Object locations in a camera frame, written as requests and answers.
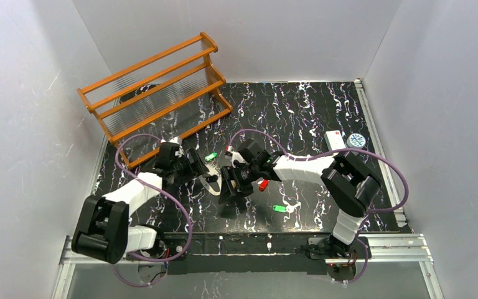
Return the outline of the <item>black key fob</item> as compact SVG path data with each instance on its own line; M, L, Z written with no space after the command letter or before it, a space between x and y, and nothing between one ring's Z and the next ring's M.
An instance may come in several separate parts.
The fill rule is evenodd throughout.
M214 174L214 175L211 175L211 176L207 176L207 177L205 178L205 180L206 180L208 183L217 182L217 181L218 181L218 175Z

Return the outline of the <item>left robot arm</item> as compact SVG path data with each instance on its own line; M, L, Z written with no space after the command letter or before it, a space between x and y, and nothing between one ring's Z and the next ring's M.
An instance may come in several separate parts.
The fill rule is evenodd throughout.
M83 203L71 249L77 254L116 264L129 252L163 259L163 234L153 225L130 225L130 217L148 200L167 189L209 174L195 149L163 142L158 154L141 167L135 179L103 196L90 195Z

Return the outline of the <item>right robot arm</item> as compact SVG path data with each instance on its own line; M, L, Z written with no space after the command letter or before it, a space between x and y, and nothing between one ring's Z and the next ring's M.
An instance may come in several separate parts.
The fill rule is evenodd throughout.
M325 186L339 208L329 237L331 247L346 249L353 244L382 187L378 175L348 149L337 149L322 157L291 156L282 151L270 153L253 139L247 139L238 149L227 146L225 157L228 164L220 169L220 204L253 194L253 184L259 179L305 181Z

